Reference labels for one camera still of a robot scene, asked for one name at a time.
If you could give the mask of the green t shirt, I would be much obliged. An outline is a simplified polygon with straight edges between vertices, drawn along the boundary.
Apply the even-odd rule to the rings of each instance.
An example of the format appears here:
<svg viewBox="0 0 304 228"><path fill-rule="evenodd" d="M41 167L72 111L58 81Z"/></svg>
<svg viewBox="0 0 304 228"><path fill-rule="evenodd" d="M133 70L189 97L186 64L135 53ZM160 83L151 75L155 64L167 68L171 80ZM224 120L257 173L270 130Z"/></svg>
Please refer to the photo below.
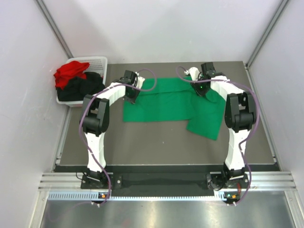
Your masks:
<svg viewBox="0 0 304 228"><path fill-rule="evenodd" d="M198 96L187 77L147 79L134 104L125 102L124 122L187 121L186 129L216 140L223 120L225 100L215 91Z"/></svg>

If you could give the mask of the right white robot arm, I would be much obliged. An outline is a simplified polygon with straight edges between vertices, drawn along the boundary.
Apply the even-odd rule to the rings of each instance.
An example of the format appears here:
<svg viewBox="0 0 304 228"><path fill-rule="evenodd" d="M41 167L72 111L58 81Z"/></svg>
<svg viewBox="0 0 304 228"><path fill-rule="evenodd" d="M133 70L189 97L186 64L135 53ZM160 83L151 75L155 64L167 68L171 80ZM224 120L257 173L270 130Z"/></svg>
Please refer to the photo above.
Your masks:
<svg viewBox="0 0 304 228"><path fill-rule="evenodd" d="M237 87L223 73L217 72L212 62L201 64L201 70L191 67L185 72L191 77L190 85L198 96L216 92L224 99L224 120L229 129L228 154L221 176L213 176L210 183L220 188L233 188L245 176L245 139L257 120L254 96Z"/></svg>

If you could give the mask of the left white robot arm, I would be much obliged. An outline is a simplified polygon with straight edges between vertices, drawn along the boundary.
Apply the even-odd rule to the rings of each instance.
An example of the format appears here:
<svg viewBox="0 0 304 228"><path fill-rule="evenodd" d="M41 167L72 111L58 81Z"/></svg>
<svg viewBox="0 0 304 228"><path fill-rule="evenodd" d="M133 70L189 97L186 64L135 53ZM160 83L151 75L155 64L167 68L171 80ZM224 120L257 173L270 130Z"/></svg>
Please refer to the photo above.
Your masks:
<svg viewBox="0 0 304 228"><path fill-rule="evenodd" d="M138 72L126 70L103 91L86 95L83 100L79 130L88 150L87 169L83 171L82 189L105 189L109 175L105 173L104 138L110 123L110 106L124 98L135 103L145 78Z"/></svg>

